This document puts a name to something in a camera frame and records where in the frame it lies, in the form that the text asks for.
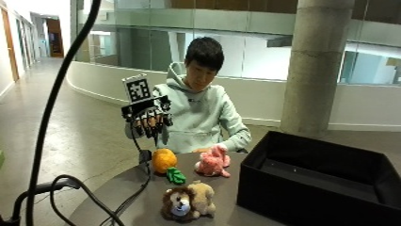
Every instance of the stuffed lion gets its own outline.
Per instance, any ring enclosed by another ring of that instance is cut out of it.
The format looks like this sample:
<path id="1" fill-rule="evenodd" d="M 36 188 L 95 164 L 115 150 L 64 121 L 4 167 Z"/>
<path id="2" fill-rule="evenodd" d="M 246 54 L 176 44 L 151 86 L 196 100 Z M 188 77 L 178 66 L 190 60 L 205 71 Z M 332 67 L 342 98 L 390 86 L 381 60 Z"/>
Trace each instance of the stuffed lion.
<path id="1" fill-rule="evenodd" d="M 201 181 L 189 186 L 168 189 L 163 195 L 161 215 L 177 221 L 197 219 L 201 215 L 213 217 L 216 212 L 213 195 L 213 188 Z"/>

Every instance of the green stuffed toy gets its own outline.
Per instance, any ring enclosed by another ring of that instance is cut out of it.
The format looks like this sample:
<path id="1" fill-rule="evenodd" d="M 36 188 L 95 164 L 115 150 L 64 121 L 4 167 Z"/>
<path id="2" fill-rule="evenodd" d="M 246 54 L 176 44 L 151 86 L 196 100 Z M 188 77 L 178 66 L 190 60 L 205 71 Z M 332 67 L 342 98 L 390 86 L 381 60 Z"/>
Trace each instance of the green stuffed toy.
<path id="1" fill-rule="evenodd" d="M 167 179 L 174 185 L 185 184 L 185 180 L 186 180 L 184 174 L 180 172 L 180 170 L 177 170 L 177 168 L 167 169 Z"/>

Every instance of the curved wall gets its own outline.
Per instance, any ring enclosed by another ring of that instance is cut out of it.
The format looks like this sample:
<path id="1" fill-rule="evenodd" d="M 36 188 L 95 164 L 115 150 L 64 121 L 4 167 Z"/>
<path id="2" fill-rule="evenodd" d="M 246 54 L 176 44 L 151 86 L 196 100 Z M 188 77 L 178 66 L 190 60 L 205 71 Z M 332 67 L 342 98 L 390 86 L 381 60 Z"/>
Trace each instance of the curved wall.
<path id="1" fill-rule="evenodd" d="M 100 100 L 127 105 L 121 78 L 148 74 L 148 82 L 164 83 L 165 73 L 73 62 L 67 80 L 71 87 Z M 216 78 L 225 87 L 248 124 L 278 126 L 285 99 L 285 82 Z M 329 129 L 401 132 L 400 87 L 338 85 Z"/>

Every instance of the hoodie hood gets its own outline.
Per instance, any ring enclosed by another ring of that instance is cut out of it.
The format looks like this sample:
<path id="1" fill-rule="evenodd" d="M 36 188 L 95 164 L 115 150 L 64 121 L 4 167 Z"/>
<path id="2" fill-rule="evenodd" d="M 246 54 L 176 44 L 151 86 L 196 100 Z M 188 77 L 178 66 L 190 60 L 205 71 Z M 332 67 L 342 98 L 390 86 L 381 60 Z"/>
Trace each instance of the hoodie hood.
<path id="1" fill-rule="evenodd" d="M 196 93 L 184 83 L 184 78 L 186 76 L 186 68 L 184 63 L 172 63 L 168 67 L 167 72 L 167 85 L 170 87 L 177 87 L 185 92 Z"/>

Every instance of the black box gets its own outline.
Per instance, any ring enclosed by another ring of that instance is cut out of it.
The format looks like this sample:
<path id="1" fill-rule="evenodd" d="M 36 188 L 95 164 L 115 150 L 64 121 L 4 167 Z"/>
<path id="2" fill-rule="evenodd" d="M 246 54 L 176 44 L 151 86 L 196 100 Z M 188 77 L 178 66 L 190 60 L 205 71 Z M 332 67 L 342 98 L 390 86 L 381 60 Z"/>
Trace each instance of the black box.
<path id="1" fill-rule="evenodd" d="M 401 225 L 382 153 L 268 132 L 241 163 L 237 205 L 290 225 Z"/>

